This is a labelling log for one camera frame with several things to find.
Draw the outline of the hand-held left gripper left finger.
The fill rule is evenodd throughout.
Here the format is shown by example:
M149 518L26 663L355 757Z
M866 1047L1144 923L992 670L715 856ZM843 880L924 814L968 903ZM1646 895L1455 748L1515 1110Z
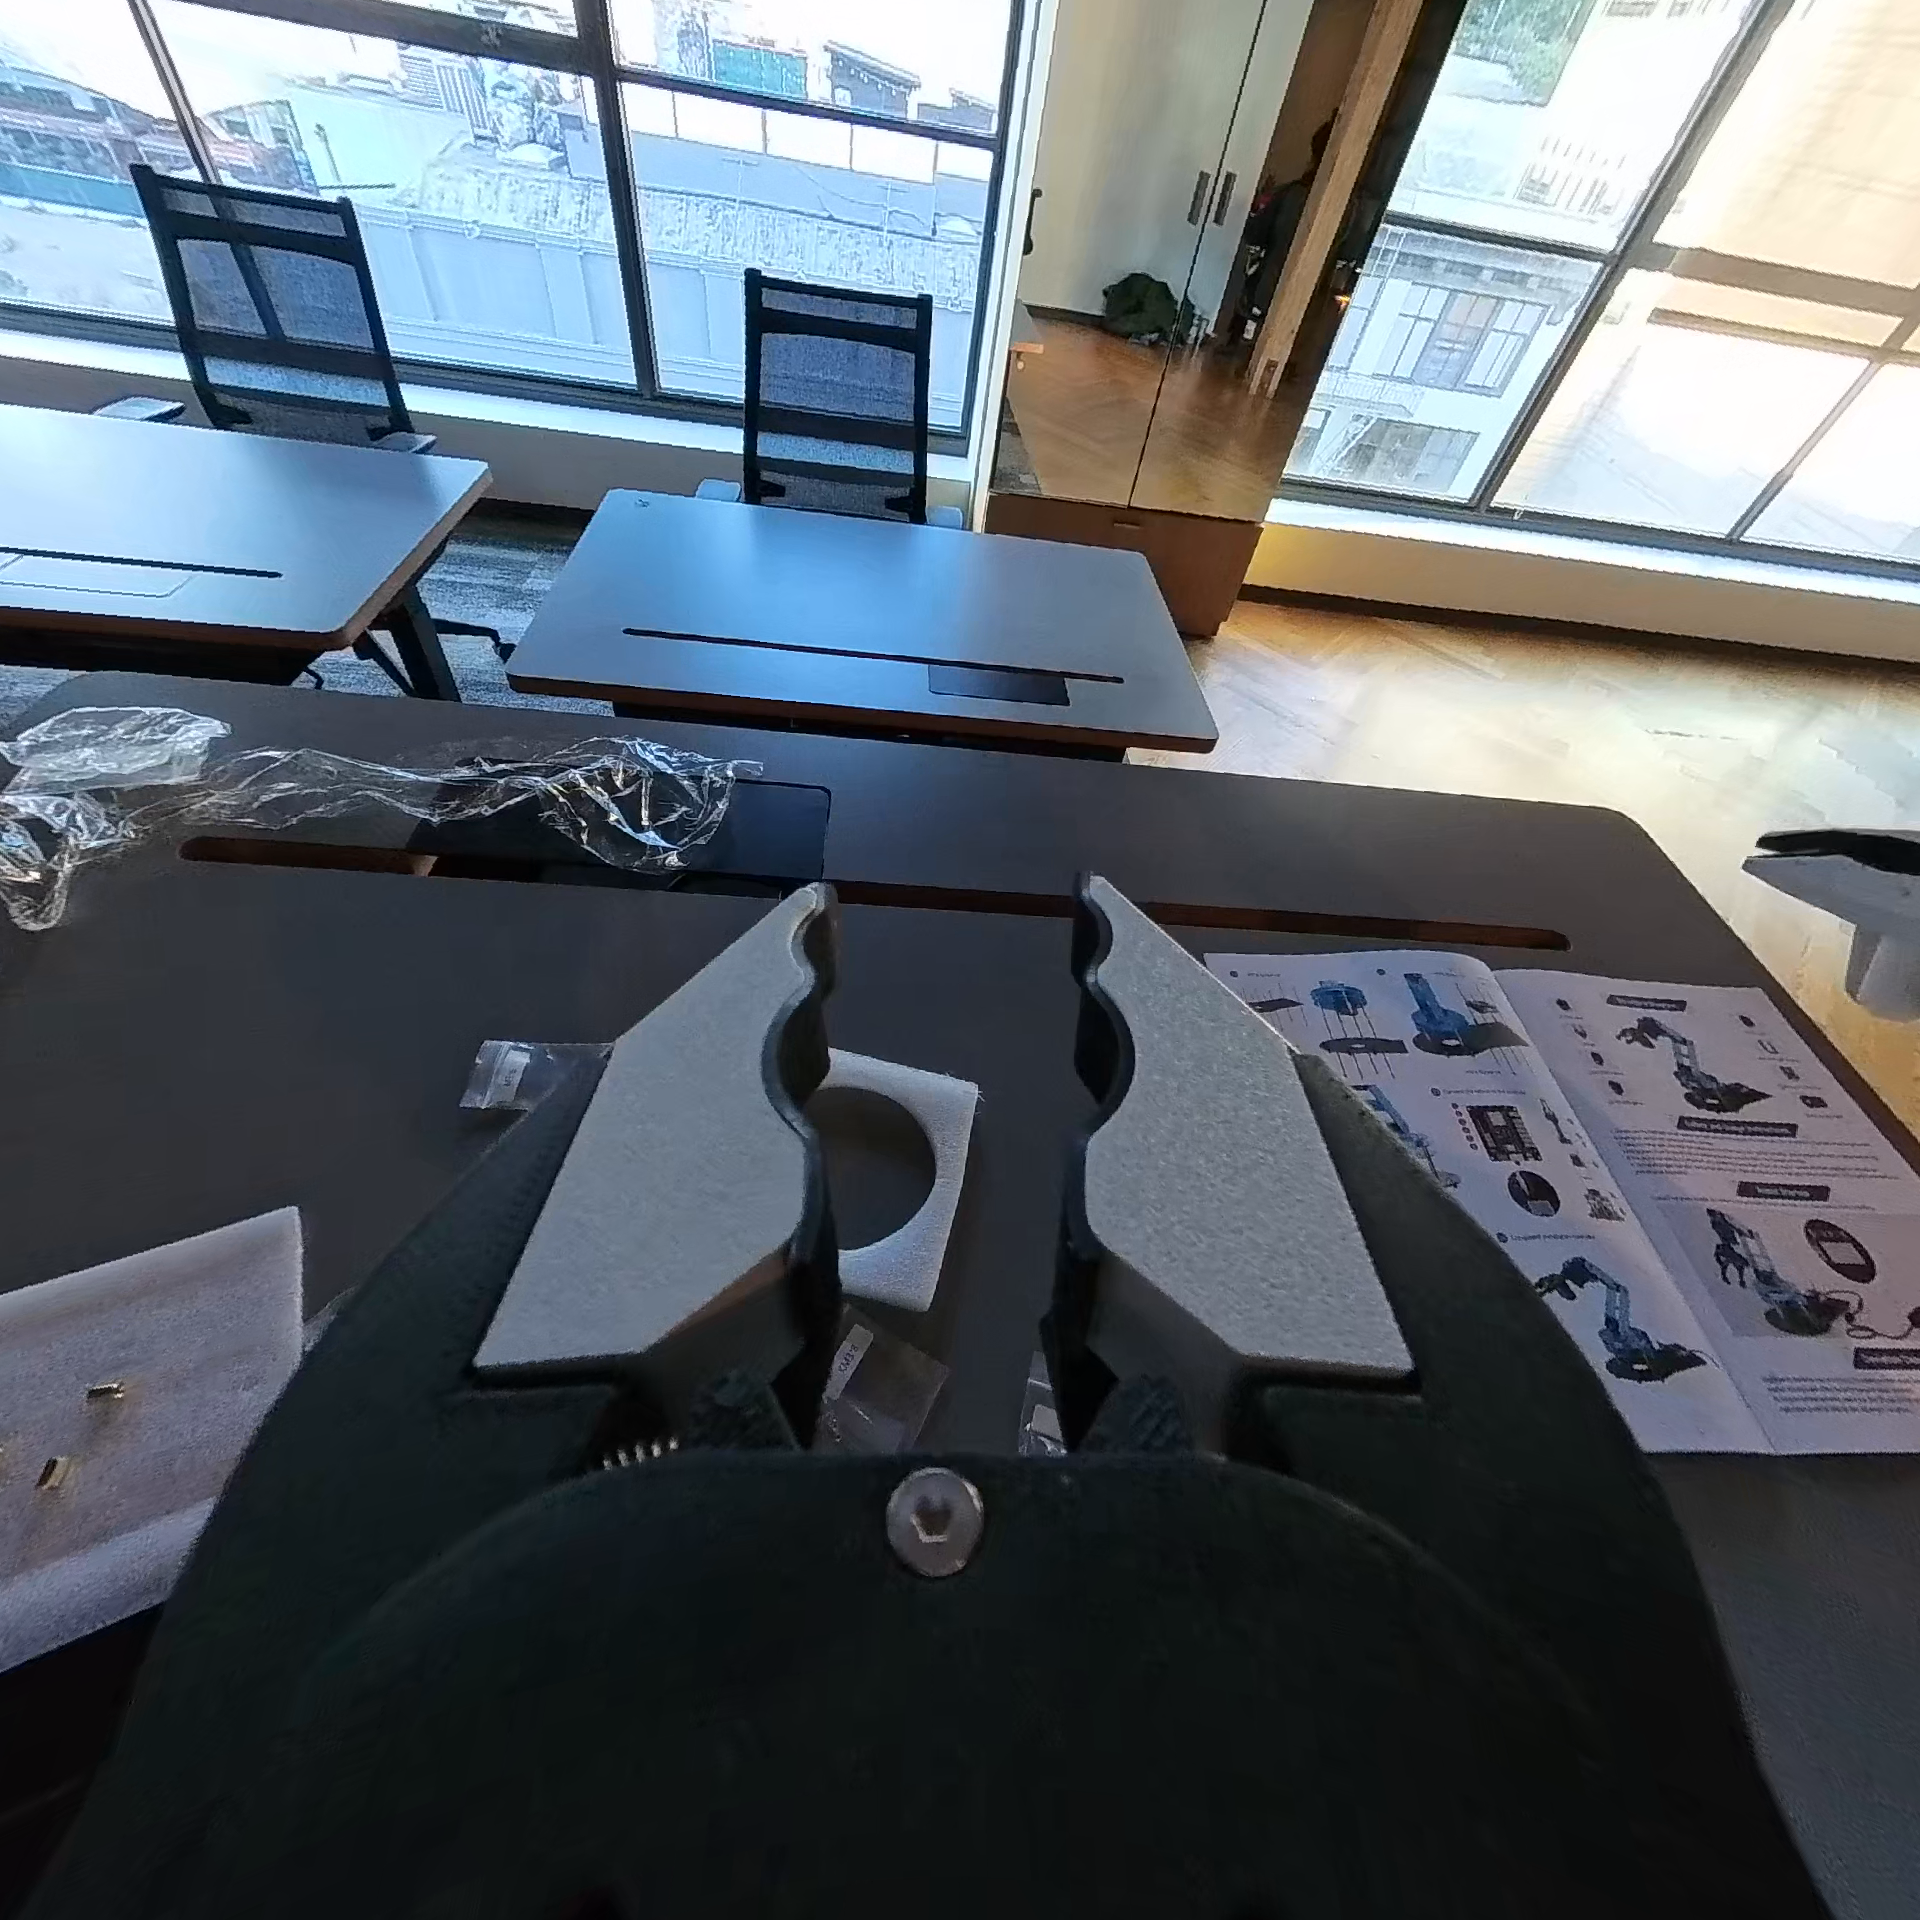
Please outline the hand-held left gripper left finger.
M725 1369L810 1441L834 1350L834 1224L810 1097L830 1072L830 880L627 1028L566 1145L480 1380L612 1380L670 1430Z

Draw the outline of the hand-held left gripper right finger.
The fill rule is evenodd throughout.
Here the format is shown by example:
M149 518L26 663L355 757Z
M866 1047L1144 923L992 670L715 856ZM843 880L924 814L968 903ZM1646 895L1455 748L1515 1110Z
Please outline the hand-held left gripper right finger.
M1093 1449L1134 1380L1195 1449L1238 1449L1262 1383L1410 1393L1299 1057L1103 875L1073 880L1068 976L1095 1110L1040 1324L1062 1441Z

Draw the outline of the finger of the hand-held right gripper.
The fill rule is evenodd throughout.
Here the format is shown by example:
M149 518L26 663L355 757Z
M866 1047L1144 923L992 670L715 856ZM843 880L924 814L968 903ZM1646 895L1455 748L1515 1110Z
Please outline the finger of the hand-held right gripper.
M1920 827L1770 827L1746 875L1855 923L1845 994L1920 1014Z

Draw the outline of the robot arm instruction booklet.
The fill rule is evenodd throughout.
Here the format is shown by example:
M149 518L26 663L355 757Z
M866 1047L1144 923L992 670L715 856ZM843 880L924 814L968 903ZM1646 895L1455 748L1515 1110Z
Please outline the robot arm instruction booklet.
M1209 953L1511 1252L1656 1459L1920 1449L1920 1187L1765 990Z

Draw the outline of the empty black desk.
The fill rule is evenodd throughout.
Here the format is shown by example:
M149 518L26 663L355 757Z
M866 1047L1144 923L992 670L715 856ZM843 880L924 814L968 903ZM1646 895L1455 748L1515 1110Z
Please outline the empty black desk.
M0 456L5 663L297 685L334 646L386 663L386 631L406 694L464 697L417 579L486 460L38 403Z
M604 489L512 640L519 694L1002 748L1218 744L1129 547Z

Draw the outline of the white foam square with hole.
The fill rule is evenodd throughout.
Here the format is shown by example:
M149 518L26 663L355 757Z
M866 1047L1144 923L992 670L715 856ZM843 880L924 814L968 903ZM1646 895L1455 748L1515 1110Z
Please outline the white foam square with hole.
M939 1065L830 1047L810 1097L826 1138L834 1287L924 1310L945 1280L984 1090Z

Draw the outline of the white foam sheet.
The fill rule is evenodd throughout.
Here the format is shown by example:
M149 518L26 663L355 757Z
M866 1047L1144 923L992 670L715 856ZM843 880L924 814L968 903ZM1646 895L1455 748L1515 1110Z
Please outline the white foam sheet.
M0 1302L0 1667L173 1594L297 1361L297 1206Z

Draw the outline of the crumpled clear plastic wrap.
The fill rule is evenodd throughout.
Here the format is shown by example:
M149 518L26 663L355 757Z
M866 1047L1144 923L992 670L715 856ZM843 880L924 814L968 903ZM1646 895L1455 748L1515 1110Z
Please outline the crumpled clear plastic wrap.
M759 757L703 757L648 735L553 748L425 748L413 763L337 748L226 748L195 708L62 708L5 735L0 903L17 932L62 923L72 875L145 837L289 827L364 807L413 824L544 824L598 868L680 875L728 814Z

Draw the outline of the large glass window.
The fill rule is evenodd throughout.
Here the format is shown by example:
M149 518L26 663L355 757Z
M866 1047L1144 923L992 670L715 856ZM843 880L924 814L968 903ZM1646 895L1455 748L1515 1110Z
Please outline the large glass window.
M1283 489L1912 568L1920 10L1455 10Z
M978 424L1030 10L0 10L5 327L166 347L128 166L345 196L406 367L742 403L742 277L930 301Z

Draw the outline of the black mesh office chair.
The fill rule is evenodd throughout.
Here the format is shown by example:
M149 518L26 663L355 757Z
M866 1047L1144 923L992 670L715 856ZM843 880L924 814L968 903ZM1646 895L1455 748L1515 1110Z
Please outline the black mesh office chair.
M195 403L226 431L406 450L413 424L355 202L128 166Z
M742 277L742 473L703 501L968 529L924 501L930 294Z

